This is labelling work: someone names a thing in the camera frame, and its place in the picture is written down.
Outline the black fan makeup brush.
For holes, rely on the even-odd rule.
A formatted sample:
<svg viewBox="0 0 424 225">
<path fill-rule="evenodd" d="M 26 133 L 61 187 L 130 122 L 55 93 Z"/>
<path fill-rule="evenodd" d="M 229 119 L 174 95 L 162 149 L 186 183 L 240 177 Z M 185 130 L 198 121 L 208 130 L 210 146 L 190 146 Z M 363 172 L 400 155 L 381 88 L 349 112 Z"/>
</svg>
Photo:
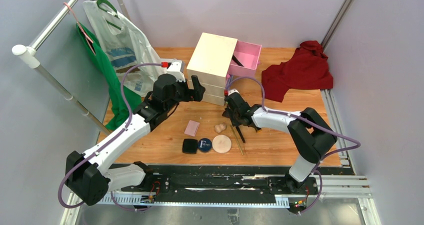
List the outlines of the black fan makeup brush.
<svg viewBox="0 0 424 225">
<path fill-rule="evenodd" d="M 240 127 L 239 127 L 239 125 L 240 125 L 240 123 L 238 123 L 231 115 L 230 115 L 230 113 L 228 112 L 228 111 L 224 111 L 223 113 L 222 113 L 222 116 L 223 117 L 225 117 L 225 118 L 228 118 L 228 119 L 230 119 L 230 122 L 231 122 L 231 125 L 236 129 L 236 131 L 237 131 L 237 133 L 239 134 L 239 136 L 240 136 L 240 138 L 241 138 L 241 141 L 245 144 L 246 143 L 246 140 L 245 140 L 245 138 L 244 138 L 244 136 L 243 136 L 243 133 L 242 133 L 242 131 L 240 130 Z"/>
</svg>

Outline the thin gold brush handle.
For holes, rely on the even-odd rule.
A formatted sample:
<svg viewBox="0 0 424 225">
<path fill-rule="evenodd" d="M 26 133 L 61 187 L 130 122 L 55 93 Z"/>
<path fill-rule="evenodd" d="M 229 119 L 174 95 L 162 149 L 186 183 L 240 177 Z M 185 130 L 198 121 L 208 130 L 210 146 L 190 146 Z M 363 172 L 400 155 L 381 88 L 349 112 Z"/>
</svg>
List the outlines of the thin gold brush handle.
<svg viewBox="0 0 424 225">
<path fill-rule="evenodd" d="M 238 147 L 238 149 L 239 149 L 239 151 L 240 151 L 241 155 L 242 155 L 242 156 L 244 156 L 244 152 L 243 152 L 242 146 L 241 146 L 241 144 L 240 144 L 240 141 L 239 141 L 239 139 L 238 139 L 238 136 L 236 135 L 236 131 L 235 131 L 234 126 L 232 126 L 232 125 L 231 125 L 231 126 L 230 126 L 230 129 L 231 129 L 231 131 L 232 131 L 232 133 L 233 133 L 233 136 L 234 136 L 234 138 L 235 138 L 235 141 L 236 141 L 237 147 Z"/>
</svg>

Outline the white mini drawer cabinet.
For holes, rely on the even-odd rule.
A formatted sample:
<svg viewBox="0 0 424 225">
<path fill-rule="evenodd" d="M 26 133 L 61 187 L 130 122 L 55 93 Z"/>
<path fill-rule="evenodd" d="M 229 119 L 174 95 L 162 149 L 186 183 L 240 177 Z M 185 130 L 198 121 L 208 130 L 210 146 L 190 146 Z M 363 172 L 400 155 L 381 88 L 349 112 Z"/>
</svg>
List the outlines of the white mini drawer cabinet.
<svg viewBox="0 0 424 225">
<path fill-rule="evenodd" d="M 190 89 L 194 88 L 191 76 L 197 76 L 205 88 L 203 102 L 224 106 L 224 89 L 237 44 L 237 39 L 203 32 L 186 67 Z"/>
</svg>

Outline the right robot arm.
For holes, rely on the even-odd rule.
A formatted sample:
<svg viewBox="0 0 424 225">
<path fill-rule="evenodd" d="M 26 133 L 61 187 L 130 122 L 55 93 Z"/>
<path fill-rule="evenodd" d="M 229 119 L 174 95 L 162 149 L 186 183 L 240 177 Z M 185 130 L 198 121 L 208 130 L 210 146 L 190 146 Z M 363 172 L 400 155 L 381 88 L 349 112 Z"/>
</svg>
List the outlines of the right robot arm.
<svg viewBox="0 0 424 225">
<path fill-rule="evenodd" d="M 235 127 L 260 131 L 269 128 L 291 136 L 299 153 L 286 175 L 286 188 L 294 194 L 306 187 L 306 179 L 324 155 L 337 142 L 330 126 L 311 107 L 287 112 L 260 104 L 250 106 L 236 89 L 224 92 L 226 108 L 222 114 Z"/>
</svg>

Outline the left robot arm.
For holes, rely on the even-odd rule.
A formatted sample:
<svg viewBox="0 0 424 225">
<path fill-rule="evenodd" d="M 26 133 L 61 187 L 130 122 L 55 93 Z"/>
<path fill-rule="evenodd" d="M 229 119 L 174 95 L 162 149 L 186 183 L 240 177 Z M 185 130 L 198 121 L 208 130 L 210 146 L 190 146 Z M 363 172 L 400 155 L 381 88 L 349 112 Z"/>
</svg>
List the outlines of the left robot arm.
<svg viewBox="0 0 424 225">
<path fill-rule="evenodd" d="M 128 186 L 149 191 L 153 178 L 142 162 L 111 169 L 115 160 L 132 144 L 148 135 L 168 119 L 181 102 L 200 102 L 206 91 L 196 75 L 177 80 L 169 73 L 162 74 L 153 84 L 143 102 L 130 112 L 125 122 L 103 141 L 83 153 L 71 152 L 66 158 L 65 177 L 59 188 L 67 186 L 88 206 L 98 203 L 107 193 Z"/>
</svg>

